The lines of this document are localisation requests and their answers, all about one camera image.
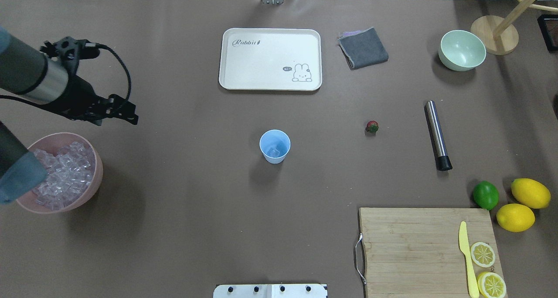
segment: cable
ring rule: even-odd
[[[31,101],[24,100],[24,99],[18,98],[18,97],[12,97],[11,95],[0,95],[0,99],[18,101],[18,102],[21,102],[21,103],[25,103],[25,104],[31,105],[32,107],[36,107],[36,108],[40,108],[40,109],[43,109],[43,110],[44,110],[44,107],[43,107],[42,105],[40,105],[40,104],[33,103],[33,102],[31,102]]]
[[[117,107],[112,112],[110,112],[109,115],[112,116],[115,115],[118,111],[120,111],[120,109],[124,106],[124,104],[128,102],[128,99],[130,98],[130,94],[132,93],[132,78],[130,77],[130,72],[128,71],[128,68],[126,68],[126,65],[124,64],[120,56],[118,56],[118,54],[116,54],[116,52],[114,52],[112,48],[109,48],[105,44],[97,44],[97,46],[99,48],[102,48],[103,50],[109,51],[111,54],[114,55],[114,57],[116,57],[116,59],[120,63],[120,66],[122,66],[122,68],[124,69],[124,72],[126,73],[126,79],[128,80],[128,92],[126,93],[126,97],[124,98],[124,100],[122,101],[119,107]]]

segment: gray towel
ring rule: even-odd
[[[343,32],[339,45],[354,69],[379,64],[389,58],[374,27],[364,31]]]

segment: mint green bowl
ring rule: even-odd
[[[476,35],[464,30],[452,30],[442,37],[438,56],[447,68],[466,71],[482,64],[487,57],[487,50]]]

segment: cartoon rabbit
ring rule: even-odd
[[[312,81],[312,74],[308,64],[296,64],[293,81]]]

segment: plastic knife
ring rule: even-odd
[[[467,223],[461,222],[459,226],[459,250],[465,255],[467,265],[467,286],[469,296],[479,298],[479,288],[476,285],[475,271],[473,270],[473,260],[471,260],[471,250],[469,250],[469,237],[467,237]]]

